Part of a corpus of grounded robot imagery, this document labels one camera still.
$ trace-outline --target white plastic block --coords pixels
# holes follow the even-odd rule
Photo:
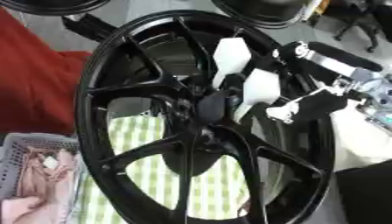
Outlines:
[[[274,103],[280,96],[279,76],[255,69],[243,85],[243,102],[234,112],[234,120],[239,122],[253,105],[258,102]]]
[[[228,74],[238,74],[252,58],[243,38],[223,38],[216,47],[213,59],[218,67],[213,77],[213,87],[219,88]]]

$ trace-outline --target rim lip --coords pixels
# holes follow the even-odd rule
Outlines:
[[[282,21],[282,22],[266,22],[266,21],[261,21],[260,19],[254,18],[254,17],[248,17],[246,15],[243,15],[239,12],[237,12],[235,9],[232,7],[228,6],[225,4],[222,0],[212,0],[213,3],[218,7],[218,9],[222,10],[224,13],[228,14],[230,17],[238,18],[240,20],[243,20],[246,23],[251,23],[252,25],[255,25],[260,28],[264,29],[283,29],[286,27],[289,27],[291,25],[294,25],[297,23],[301,18],[303,17],[305,13],[305,7],[303,6],[299,12],[291,19]]]
[[[27,3],[16,3],[13,0],[0,0],[0,4],[14,11],[39,16],[69,16],[92,11],[107,4],[110,0],[88,0],[71,7],[39,7]]]
[[[91,102],[88,99],[88,93],[87,93],[87,88],[90,85],[90,82],[92,78],[96,77],[97,73],[99,73],[99,67],[100,62],[102,60],[102,55],[105,55],[105,53],[108,53],[110,50],[110,47],[112,46],[113,42],[118,39],[119,35],[122,35],[124,33],[129,33],[131,35],[137,34],[141,30],[148,29],[152,26],[157,25],[157,23],[154,24],[154,22],[157,22],[158,20],[165,19],[165,18],[172,18],[174,16],[188,16],[188,17],[214,17],[217,19],[223,19],[226,21],[230,21],[241,28],[246,28],[249,31],[252,31],[252,33],[256,33],[260,35],[266,42],[269,42],[269,45],[266,45],[267,47],[270,47],[271,50],[272,48],[275,49],[276,47],[279,46],[279,44],[264,34],[261,31],[258,31],[257,29],[244,24],[241,20],[231,18],[231,17],[224,17],[222,15],[218,15],[215,13],[209,13],[209,12],[204,12],[204,11],[197,11],[197,10],[171,10],[171,11],[164,11],[164,12],[159,12],[155,14],[150,14],[144,17],[140,17],[137,20],[134,20],[133,22],[130,22],[126,25],[124,25],[122,28],[118,29],[115,33],[113,33],[109,38],[107,38],[105,41],[103,41],[100,46],[95,50],[93,56],[89,59],[88,63],[85,66],[85,69],[83,71],[82,78],[80,80],[80,85],[77,90],[76,94],[76,103],[75,103],[75,117],[76,117],[76,127],[77,127],[77,133],[80,139],[80,148],[82,152],[82,156],[84,160],[86,161],[87,167],[93,176],[95,182],[97,185],[102,189],[102,191],[108,196],[108,198],[111,200],[113,203],[113,206],[116,208],[117,212],[120,213],[120,215],[129,223],[147,223],[145,219],[145,216],[142,216],[141,214],[129,214],[125,215],[118,209],[119,206],[125,207],[128,205],[128,202],[121,201],[119,203],[118,201],[115,202],[115,200],[119,199],[119,196],[116,192],[113,190],[110,190],[108,187],[108,183],[104,183],[102,181],[104,176],[99,172],[98,164],[96,163],[96,159],[91,157],[91,149],[94,148],[97,145],[96,140],[96,131],[92,128],[93,126],[91,125],[91,107],[89,103]],[[305,82],[303,85],[304,90],[310,90],[312,88],[315,88],[314,83],[312,82],[312,79],[310,77],[305,77]],[[309,202],[306,203],[306,206],[301,210],[301,212],[296,213],[296,215],[292,215],[292,219],[285,221],[285,222],[271,222],[271,223],[299,223],[306,218],[309,217],[310,214],[314,212],[314,210],[320,205],[322,199],[326,196],[326,192],[328,190],[329,186],[329,180],[332,176],[333,173],[333,164],[334,164],[334,139],[333,139],[333,127],[331,124],[330,118],[325,118],[325,119],[320,119],[315,122],[313,122],[314,125],[317,125],[316,131],[318,132],[318,138],[319,138],[319,143],[318,146],[320,149],[319,151],[323,151],[323,153],[326,153],[325,157],[323,158],[318,158],[318,163],[322,164],[323,169],[325,171],[325,175],[323,178],[318,181],[318,185],[315,185],[314,194],[312,197],[309,197]],[[205,223],[201,222],[199,219],[194,219],[192,217],[188,218],[190,220],[190,223]],[[221,222],[217,221],[215,223],[238,223],[238,222],[232,222],[233,220],[222,220]]]

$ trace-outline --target metal bracket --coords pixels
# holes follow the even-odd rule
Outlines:
[[[62,17],[62,21],[68,30],[97,42],[102,42],[117,29],[88,13]]]

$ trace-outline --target bolt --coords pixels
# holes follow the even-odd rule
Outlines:
[[[387,104],[387,103],[388,103],[388,101],[385,100],[385,99],[381,99],[381,100],[380,100],[380,104],[382,104],[382,105]]]
[[[103,169],[105,172],[108,172],[108,171],[110,170],[110,166],[109,166],[108,164],[104,164],[104,165],[102,166],[102,169]]]

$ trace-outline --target black chair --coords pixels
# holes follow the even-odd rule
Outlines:
[[[370,38],[371,46],[367,48],[369,53],[373,53],[379,45],[377,34],[381,27],[373,16],[373,12],[381,3],[379,0],[366,0],[365,7],[361,1],[351,3],[348,9],[345,9],[343,20],[347,25],[335,36],[335,39],[341,41],[343,36],[353,27],[360,27]]]

